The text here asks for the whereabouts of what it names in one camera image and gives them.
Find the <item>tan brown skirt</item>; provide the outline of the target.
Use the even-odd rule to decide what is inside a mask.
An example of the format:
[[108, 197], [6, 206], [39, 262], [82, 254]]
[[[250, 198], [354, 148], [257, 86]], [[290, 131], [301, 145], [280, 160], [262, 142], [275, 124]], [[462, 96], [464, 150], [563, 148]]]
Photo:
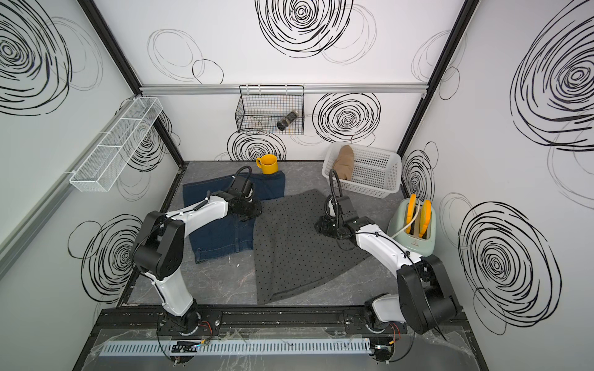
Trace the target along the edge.
[[354, 150], [349, 145], [340, 148], [333, 170], [340, 179], [351, 181], [354, 174]]

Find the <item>white plastic basket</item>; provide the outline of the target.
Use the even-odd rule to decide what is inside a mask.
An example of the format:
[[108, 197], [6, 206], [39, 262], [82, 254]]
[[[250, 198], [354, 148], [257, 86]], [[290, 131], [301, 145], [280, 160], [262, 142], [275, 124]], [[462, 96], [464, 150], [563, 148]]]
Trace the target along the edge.
[[351, 180], [341, 180], [343, 190], [384, 199], [400, 190], [402, 158], [392, 151], [347, 143], [333, 143], [323, 162], [322, 175], [329, 183], [341, 148], [350, 146], [354, 152], [354, 171]]

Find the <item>grey polka dot skirt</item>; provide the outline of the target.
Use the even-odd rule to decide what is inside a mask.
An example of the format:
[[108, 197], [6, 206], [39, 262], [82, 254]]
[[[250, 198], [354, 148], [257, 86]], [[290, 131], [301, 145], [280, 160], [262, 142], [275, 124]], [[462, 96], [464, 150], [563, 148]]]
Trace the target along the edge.
[[317, 288], [369, 258], [350, 241], [316, 231], [325, 199], [320, 190], [307, 190], [261, 203], [253, 242], [258, 304]]

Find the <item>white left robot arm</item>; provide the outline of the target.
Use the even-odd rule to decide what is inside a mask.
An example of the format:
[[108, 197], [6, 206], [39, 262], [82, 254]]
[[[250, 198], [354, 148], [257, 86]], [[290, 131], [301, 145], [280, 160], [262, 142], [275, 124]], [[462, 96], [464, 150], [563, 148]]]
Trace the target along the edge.
[[131, 258], [140, 274], [151, 281], [167, 318], [181, 335], [193, 335], [203, 325], [180, 268], [186, 237], [228, 215], [253, 220], [261, 213], [250, 176], [236, 174], [227, 189], [207, 193], [198, 203], [169, 213], [154, 211], [145, 217]]

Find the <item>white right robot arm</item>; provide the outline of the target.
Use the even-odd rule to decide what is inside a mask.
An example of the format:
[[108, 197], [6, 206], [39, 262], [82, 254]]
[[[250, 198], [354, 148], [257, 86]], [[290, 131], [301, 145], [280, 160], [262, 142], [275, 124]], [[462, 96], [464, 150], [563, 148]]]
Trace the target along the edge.
[[382, 263], [396, 278], [396, 294], [384, 294], [366, 303], [369, 325], [398, 322], [424, 334], [462, 312], [442, 261], [423, 256], [399, 244], [374, 221], [359, 216], [347, 196], [328, 196], [324, 216], [315, 228], [323, 236], [350, 241]]

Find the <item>dark blue skirt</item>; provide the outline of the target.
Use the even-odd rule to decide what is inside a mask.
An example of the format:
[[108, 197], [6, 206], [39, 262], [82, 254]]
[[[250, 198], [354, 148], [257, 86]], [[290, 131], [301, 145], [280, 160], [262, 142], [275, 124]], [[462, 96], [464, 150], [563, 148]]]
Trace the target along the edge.
[[[183, 185], [183, 201], [186, 207], [206, 198], [208, 192], [227, 190], [233, 176], [223, 176]], [[255, 186], [255, 196], [261, 201], [283, 198], [286, 175], [278, 171], [271, 175], [253, 174], [250, 181]], [[235, 215], [210, 222], [190, 234], [190, 245], [197, 264], [223, 258], [230, 254], [254, 248], [254, 220], [242, 221]]]

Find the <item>yellow mug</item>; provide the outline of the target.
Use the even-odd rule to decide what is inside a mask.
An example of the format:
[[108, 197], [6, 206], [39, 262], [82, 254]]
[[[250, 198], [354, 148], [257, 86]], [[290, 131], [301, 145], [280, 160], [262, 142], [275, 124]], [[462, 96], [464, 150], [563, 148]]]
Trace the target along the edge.
[[258, 157], [256, 159], [256, 165], [264, 175], [272, 175], [278, 172], [278, 159], [272, 154]]

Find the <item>yellow toast slice left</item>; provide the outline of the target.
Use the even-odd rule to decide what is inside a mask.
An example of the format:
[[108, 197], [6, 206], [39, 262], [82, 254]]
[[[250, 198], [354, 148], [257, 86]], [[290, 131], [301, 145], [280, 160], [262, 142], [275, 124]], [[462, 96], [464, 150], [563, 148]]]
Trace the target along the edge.
[[405, 219], [405, 229], [409, 230], [410, 227], [412, 226], [412, 224], [414, 223], [415, 219], [416, 219], [416, 210], [417, 210], [417, 196], [416, 194], [412, 194], [409, 202], [408, 202], [408, 208], [407, 208], [407, 212], [406, 212], [406, 219]]

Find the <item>yellow toast slice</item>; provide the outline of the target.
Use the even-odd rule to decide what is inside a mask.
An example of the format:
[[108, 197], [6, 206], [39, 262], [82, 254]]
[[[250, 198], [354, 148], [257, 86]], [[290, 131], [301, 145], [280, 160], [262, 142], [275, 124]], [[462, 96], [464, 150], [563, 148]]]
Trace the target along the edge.
[[423, 238], [426, 235], [432, 218], [432, 205], [429, 199], [426, 199], [419, 214], [419, 232], [418, 237]]
[[415, 219], [416, 219], [416, 210], [417, 210], [417, 196], [416, 194], [412, 194], [409, 202], [408, 202], [408, 208], [407, 208], [407, 212], [406, 212], [406, 219], [405, 219], [405, 229], [409, 230], [410, 227], [412, 226], [412, 224], [414, 223]]

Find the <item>mint green toaster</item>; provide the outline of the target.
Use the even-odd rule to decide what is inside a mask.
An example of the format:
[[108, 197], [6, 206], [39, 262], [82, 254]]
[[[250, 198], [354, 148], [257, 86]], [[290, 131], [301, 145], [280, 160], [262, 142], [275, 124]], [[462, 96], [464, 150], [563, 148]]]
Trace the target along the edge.
[[394, 238], [399, 244], [408, 247], [410, 250], [428, 257], [433, 254], [436, 245], [436, 222], [437, 215], [432, 205], [432, 218], [426, 235], [423, 238], [418, 237], [419, 232], [419, 214], [424, 201], [417, 200], [416, 219], [409, 230], [405, 229], [406, 212], [409, 199], [404, 199], [400, 203], [396, 213], [388, 224], [388, 235]]

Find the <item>dark cylindrical bottle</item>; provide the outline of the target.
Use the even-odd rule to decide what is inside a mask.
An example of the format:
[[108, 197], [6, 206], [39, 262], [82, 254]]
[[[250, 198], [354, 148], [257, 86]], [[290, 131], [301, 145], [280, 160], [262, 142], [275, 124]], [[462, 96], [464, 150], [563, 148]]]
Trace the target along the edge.
[[289, 114], [286, 114], [286, 116], [281, 117], [277, 121], [276, 126], [278, 130], [285, 131], [298, 117], [299, 114], [296, 111], [290, 111]]

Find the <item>yellow toast slice right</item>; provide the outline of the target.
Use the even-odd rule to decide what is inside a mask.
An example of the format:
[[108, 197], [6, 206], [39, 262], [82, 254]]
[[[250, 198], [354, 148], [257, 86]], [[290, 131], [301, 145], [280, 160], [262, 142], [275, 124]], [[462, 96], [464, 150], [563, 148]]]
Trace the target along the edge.
[[432, 218], [432, 205], [429, 199], [426, 199], [419, 214], [419, 232], [418, 237], [423, 238], [426, 235]]

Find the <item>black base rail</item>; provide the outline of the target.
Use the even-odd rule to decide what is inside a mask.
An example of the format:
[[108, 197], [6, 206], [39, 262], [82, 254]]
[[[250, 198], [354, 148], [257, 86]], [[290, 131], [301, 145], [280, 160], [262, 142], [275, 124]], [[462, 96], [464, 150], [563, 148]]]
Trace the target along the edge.
[[157, 329], [172, 337], [222, 336], [231, 329], [325, 328], [348, 335], [404, 335], [405, 326], [373, 323], [362, 305], [257, 306], [198, 305], [185, 324], [159, 305], [128, 305], [101, 311], [93, 333], [101, 329]]

